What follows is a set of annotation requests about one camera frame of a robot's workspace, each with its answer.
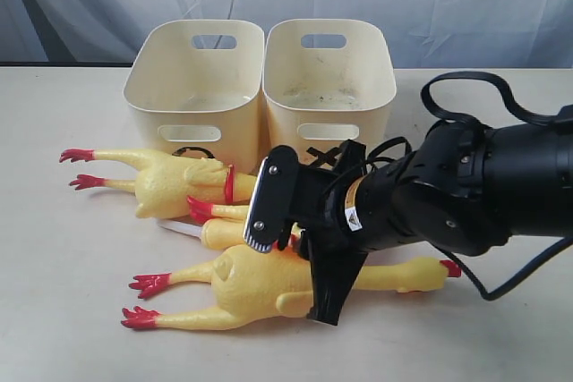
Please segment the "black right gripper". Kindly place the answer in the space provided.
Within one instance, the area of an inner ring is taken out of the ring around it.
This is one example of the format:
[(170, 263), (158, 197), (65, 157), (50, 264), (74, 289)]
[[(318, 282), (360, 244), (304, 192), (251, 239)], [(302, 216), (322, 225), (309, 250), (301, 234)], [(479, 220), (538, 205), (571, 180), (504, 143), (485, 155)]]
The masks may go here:
[(312, 306), (306, 318), (337, 325), (340, 313), (366, 261), (351, 243), (343, 201), (351, 183), (366, 173), (366, 146), (345, 140), (320, 150), (310, 146), (300, 166), (289, 215), (301, 229), (297, 254), (310, 262)]

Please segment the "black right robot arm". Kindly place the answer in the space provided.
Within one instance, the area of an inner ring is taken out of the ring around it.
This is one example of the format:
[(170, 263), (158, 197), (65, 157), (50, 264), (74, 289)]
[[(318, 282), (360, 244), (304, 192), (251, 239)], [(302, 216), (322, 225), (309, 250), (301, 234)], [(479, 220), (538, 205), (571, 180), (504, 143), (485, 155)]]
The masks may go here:
[(335, 325), (368, 253), (428, 242), (456, 263), (506, 244), (546, 236), (554, 244), (493, 291), (513, 290), (572, 243), (572, 109), (546, 125), (493, 129), (439, 121), (419, 149), (399, 159), (344, 142), (337, 161), (299, 171), (294, 220), (310, 261), (309, 318)]

